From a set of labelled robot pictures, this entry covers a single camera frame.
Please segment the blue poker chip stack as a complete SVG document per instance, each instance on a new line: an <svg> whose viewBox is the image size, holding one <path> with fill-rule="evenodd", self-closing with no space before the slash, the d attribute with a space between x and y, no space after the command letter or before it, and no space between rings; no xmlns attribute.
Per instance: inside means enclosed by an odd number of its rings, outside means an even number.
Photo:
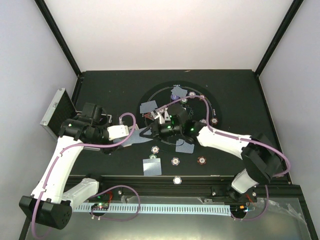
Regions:
<svg viewBox="0 0 320 240"><path fill-rule="evenodd" d="M171 164L172 164L173 166L178 166L178 165L180 164L180 159L177 158L177 157L172 158Z"/></svg>

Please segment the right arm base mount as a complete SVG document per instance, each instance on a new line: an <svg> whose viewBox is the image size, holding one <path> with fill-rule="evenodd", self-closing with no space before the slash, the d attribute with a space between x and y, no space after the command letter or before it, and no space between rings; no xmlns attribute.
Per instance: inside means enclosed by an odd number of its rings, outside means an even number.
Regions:
<svg viewBox="0 0 320 240"><path fill-rule="evenodd" d="M258 202L256 193L252 188L245 193L239 193L226 184L212 185L211 196L213 202L229 205L233 217L241 220L245 218L248 212L255 210Z"/></svg>

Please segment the green poker chip stack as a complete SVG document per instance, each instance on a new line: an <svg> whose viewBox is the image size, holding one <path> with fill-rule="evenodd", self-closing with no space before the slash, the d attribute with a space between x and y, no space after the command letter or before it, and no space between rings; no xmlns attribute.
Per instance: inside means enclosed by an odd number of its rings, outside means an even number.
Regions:
<svg viewBox="0 0 320 240"><path fill-rule="evenodd" d="M156 156L155 154L151 154L151 155L149 156L149 158L150 158L150 159L156 159L157 156Z"/></svg>

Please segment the white chip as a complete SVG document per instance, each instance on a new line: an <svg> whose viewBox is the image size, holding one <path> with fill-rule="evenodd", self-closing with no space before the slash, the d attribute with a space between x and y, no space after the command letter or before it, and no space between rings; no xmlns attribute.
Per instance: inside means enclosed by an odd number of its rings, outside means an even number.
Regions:
<svg viewBox="0 0 320 240"><path fill-rule="evenodd" d="M172 181L175 185L180 185L182 183L182 179L179 176L175 176Z"/></svg>

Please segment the dealt blue card top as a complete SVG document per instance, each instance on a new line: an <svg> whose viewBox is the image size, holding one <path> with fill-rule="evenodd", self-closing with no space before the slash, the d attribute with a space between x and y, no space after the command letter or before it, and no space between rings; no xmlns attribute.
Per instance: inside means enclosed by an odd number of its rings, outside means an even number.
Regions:
<svg viewBox="0 0 320 240"><path fill-rule="evenodd" d="M186 89L183 89L183 91L177 93L177 95L175 95L175 94L172 94L172 95L178 96L179 98L184 98L187 96L187 93L188 93L188 91Z"/></svg>

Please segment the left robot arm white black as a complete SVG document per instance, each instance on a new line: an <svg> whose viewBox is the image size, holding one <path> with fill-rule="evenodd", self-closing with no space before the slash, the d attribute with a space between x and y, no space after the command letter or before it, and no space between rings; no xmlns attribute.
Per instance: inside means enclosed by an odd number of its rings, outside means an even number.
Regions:
<svg viewBox="0 0 320 240"><path fill-rule="evenodd" d="M103 199L106 185L93 178L84 178L75 187L64 191L76 159L84 148L112 151L116 139L127 137L128 126L112 123L112 116L93 103L86 103L81 113L66 119L58 132L53 156L41 180L30 196L22 196L19 207L33 224L58 230L70 221L72 211L89 197Z"/></svg>

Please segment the blue playing card deck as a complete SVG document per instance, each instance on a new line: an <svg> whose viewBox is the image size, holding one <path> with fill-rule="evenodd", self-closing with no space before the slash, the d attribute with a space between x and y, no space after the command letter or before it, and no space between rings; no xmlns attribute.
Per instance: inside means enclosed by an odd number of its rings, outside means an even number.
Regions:
<svg viewBox="0 0 320 240"><path fill-rule="evenodd" d="M122 143L121 146L125 148L125 147L129 147L131 145L134 145L134 144L142 144L142 143L152 141L151 138L140 136L140 133L142 131L144 131L145 129L146 129L146 127L141 128L141 129L136 129L134 131L134 133L130 136L130 138L128 140L126 140L124 143Z"/></svg>

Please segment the red poker chip stack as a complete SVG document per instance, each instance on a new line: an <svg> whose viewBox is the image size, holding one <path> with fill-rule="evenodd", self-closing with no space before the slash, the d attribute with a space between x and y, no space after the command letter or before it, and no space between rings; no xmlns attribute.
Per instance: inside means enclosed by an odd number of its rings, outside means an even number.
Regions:
<svg viewBox="0 0 320 240"><path fill-rule="evenodd" d="M207 160L204 156L200 156L197 158L197 163L200 164L200 165L204 165L206 164Z"/></svg>

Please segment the dealt blue card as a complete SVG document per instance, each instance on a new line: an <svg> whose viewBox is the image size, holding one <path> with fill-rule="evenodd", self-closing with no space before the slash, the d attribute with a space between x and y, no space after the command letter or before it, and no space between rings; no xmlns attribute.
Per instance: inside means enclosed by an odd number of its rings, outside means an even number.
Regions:
<svg viewBox="0 0 320 240"><path fill-rule="evenodd" d="M146 177L161 176L162 166L160 158L148 158L142 160L143 175Z"/></svg>
<svg viewBox="0 0 320 240"><path fill-rule="evenodd" d="M175 151L177 153L185 153L185 154L192 154L194 152L195 145L194 144L189 144L187 142L184 142L181 145L177 145L175 147Z"/></svg>
<svg viewBox="0 0 320 240"><path fill-rule="evenodd" d="M177 93L177 95L175 95L175 94L172 94L172 95L178 96L179 98L184 98L187 96L187 93L188 93L188 91L186 89L183 89L183 91Z"/></svg>
<svg viewBox="0 0 320 240"><path fill-rule="evenodd" d="M146 114L152 112L156 107L153 105L140 105L139 106L139 112L141 114Z"/></svg>

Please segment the red triangular dealer button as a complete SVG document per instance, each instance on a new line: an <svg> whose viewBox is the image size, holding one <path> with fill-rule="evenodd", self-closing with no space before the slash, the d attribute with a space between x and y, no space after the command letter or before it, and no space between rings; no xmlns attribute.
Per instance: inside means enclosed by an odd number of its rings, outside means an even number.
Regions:
<svg viewBox="0 0 320 240"><path fill-rule="evenodd" d="M149 119L149 120L154 120L154 117L152 116L152 114L149 112L149 113L146 113L145 115L144 115L144 117L146 118L146 119Z"/></svg>

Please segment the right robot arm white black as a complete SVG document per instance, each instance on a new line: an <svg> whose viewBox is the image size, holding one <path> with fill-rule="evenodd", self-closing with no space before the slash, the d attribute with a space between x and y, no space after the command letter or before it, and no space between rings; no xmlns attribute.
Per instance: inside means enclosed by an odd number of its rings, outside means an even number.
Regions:
<svg viewBox="0 0 320 240"><path fill-rule="evenodd" d="M179 104L169 106L167 113L169 121L164 121L160 113L154 111L153 122L139 134L140 137L166 140L178 136L189 144L217 149L242 160L244 170L234 176L224 191L232 202L240 201L254 186L268 185L277 175L281 166L279 154L265 143L267 138L263 134L251 137L217 130L208 123L191 119Z"/></svg>

